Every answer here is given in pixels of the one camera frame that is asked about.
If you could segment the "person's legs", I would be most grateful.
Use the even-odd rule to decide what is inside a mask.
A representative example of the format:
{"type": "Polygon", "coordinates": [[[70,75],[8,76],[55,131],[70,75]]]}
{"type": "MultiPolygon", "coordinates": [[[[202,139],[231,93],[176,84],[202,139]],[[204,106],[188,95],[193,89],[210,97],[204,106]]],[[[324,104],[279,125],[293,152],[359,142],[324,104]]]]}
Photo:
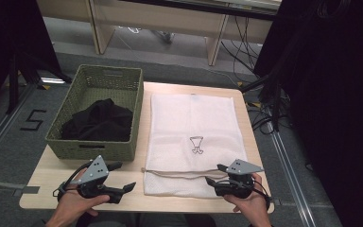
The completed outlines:
{"type": "Polygon", "coordinates": [[[216,222],[206,214],[102,212],[82,215],[72,227],[216,227],[216,222]]]}

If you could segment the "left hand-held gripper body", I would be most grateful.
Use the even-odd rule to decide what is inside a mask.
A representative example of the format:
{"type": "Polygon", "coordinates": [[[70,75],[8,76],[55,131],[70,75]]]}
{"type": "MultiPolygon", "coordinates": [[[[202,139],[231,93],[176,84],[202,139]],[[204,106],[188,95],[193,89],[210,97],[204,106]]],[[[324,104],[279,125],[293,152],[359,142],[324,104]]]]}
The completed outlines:
{"type": "Polygon", "coordinates": [[[119,203],[123,191],[104,184],[109,174],[110,171],[107,169],[103,157],[98,155],[77,180],[78,193],[85,199],[108,195],[110,197],[108,203],[119,203]]]}

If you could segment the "black curtain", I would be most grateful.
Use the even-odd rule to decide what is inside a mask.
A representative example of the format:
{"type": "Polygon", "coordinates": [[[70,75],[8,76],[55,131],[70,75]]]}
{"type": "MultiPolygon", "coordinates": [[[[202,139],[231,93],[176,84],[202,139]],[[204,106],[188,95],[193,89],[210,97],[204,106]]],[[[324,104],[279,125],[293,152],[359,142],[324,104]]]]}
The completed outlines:
{"type": "Polygon", "coordinates": [[[282,0],[256,74],[279,74],[294,127],[343,227],[363,227],[363,0],[282,0]]]}
{"type": "Polygon", "coordinates": [[[0,88],[15,60],[28,81],[37,82],[38,70],[66,80],[61,72],[37,0],[0,0],[0,88]]]}

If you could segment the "metal floor rail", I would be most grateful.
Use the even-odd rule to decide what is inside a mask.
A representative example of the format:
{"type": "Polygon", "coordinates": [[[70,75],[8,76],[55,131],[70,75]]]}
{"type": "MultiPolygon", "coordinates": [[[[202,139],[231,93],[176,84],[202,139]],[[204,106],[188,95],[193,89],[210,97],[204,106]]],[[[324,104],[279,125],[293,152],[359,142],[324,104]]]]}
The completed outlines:
{"type": "Polygon", "coordinates": [[[27,85],[24,91],[20,94],[18,104],[12,109],[10,113],[6,113],[3,119],[0,121],[0,144],[23,109],[26,100],[34,93],[34,91],[34,85],[27,85]]]}
{"type": "Polygon", "coordinates": [[[283,143],[280,133],[278,131],[274,131],[271,134],[271,137],[274,147],[276,148],[279,160],[281,162],[282,169],[284,171],[290,191],[292,193],[292,197],[296,203],[296,207],[301,217],[303,226],[317,227],[312,210],[307,202],[301,185],[299,184],[298,178],[294,172],[293,166],[286,152],[285,144],[283,143]]]}

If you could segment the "black garment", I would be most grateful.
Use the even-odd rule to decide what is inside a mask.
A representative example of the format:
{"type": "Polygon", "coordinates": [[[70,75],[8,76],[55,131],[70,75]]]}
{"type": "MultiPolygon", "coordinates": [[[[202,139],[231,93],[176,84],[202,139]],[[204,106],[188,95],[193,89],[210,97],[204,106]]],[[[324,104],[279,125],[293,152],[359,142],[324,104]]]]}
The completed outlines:
{"type": "Polygon", "coordinates": [[[133,112],[110,98],[74,113],[61,127],[63,140],[128,142],[133,112]]]}

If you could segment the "white mesh laundry bag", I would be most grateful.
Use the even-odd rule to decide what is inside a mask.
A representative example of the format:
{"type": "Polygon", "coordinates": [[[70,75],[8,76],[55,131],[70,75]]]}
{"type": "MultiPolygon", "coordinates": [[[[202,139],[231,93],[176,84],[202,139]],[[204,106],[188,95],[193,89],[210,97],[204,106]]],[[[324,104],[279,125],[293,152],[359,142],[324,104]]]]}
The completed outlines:
{"type": "Polygon", "coordinates": [[[214,199],[206,179],[226,180],[217,166],[247,159],[233,99],[154,94],[150,104],[145,193],[214,199]]]}

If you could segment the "black metal stand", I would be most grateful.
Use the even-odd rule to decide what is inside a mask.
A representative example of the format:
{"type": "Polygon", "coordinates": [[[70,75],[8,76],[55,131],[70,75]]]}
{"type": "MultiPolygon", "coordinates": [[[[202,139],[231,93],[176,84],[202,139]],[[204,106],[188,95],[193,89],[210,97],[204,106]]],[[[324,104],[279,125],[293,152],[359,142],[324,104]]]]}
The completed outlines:
{"type": "Polygon", "coordinates": [[[262,90],[258,95],[262,103],[271,104],[270,122],[274,131],[279,130],[278,120],[280,117],[279,108],[281,104],[281,86],[279,80],[273,73],[269,73],[256,81],[245,85],[239,89],[241,93],[246,93],[262,85],[262,90]]]}

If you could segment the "person's left hand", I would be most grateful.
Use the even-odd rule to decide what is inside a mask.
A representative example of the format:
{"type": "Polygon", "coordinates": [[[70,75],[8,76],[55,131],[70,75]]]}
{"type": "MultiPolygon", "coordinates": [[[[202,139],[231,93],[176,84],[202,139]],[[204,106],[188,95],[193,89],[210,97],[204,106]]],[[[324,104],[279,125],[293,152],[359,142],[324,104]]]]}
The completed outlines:
{"type": "Polygon", "coordinates": [[[71,219],[74,222],[84,213],[96,217],[98,212],[95,207],[106,203],[109,199],[108,195],[85,199],[78,193],[77,185],[69,183],[51,218],[71,219]]]}

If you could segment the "grey tape strip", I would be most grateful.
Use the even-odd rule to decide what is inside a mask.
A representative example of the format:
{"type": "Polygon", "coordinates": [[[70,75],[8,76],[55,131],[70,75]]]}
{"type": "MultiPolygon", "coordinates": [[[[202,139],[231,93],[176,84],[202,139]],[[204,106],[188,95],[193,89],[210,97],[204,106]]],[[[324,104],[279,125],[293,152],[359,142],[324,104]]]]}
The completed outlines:
{"type": "Polygon", "coordinates": [[[24,194],[38,194],[40,187],[17,183],[0,183],[0,189],[12,189],[14,196],[22,197],[24,194]]]}

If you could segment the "light wooden desk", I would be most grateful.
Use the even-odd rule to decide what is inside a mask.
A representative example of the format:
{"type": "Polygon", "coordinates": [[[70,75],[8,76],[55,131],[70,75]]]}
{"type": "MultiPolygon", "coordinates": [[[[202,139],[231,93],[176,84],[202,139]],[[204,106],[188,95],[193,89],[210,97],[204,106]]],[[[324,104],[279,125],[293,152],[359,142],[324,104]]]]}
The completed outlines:
{"type": "Polygon", "coordinates": [[[88,22],[93,32],[95,52],[104,54],[117,26],[130,26],[205,39],[208,64],[216,64],[220,41],[238,41],[242,35],[250,43],[265,41],[271,21],[249,16],[231,16],[191,9],[153,6],[121,0],[37,0],[44,17],[88,22]]]}

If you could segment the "person's right hand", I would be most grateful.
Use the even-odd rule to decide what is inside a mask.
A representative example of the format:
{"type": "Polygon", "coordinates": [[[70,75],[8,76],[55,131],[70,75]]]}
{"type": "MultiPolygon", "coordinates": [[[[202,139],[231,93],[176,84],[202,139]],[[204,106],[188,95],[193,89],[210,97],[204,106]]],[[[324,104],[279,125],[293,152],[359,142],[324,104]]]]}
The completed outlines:
{"type": "Polygon", "coordinates": [[[234,212],[240,212],[249,223],[270,223],[265,198],[253,191],[247,198],[240,199],[234,195],[225,195],[224,200],[235,205],[234,212]]]}

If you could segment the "black tripod stand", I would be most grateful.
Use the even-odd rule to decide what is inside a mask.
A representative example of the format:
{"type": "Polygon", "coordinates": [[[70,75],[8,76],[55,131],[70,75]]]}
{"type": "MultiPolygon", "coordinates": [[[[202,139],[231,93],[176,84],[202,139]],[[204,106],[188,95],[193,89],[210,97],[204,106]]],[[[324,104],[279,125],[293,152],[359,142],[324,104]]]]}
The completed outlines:
{"type": "Polygon", "coordinates": [[[72,79],[63,74],[59,67],[54,67],[51,63],[25,51],[16,51],[9,60],[9,107],[7,114],[11,114],[19,103],[18,73],[21,73],[27,83],[39,84],[42,80],[38,74],[39,69],[48,71],[65,83],[72,82],[72,79]]]}

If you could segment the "green woven basket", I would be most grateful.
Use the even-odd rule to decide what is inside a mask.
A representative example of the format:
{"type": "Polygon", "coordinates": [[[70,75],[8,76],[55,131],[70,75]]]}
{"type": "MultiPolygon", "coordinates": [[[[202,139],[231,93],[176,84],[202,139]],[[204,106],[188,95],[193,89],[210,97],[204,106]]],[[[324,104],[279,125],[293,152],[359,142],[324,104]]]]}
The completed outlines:
{"type": "Polygon", "coordinates": [[[143,97],[144,77],[140,68],[82,64],[45,137],[47,145],[64,160],[89,160],[101,155],[111,161],[132,161],[137,147],[143,97]],[[63,124],[74,114],[107,98],[132,112],[127,142],[61,138],[63,124]]]}

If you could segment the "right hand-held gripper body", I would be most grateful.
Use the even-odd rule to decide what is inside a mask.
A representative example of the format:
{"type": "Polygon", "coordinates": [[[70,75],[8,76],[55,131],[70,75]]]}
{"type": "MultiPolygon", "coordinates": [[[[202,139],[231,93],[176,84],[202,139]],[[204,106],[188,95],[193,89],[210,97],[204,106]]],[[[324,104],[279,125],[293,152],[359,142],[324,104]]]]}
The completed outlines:
{"type": "Polygon", "coordinates": [[[261,172],[263,168],[240,159],[234,160],[224,172],[227,180],[216,182],[217,196],[234,195],[240,199],[247,198],[254,189],[253,173],[261,172]]]}

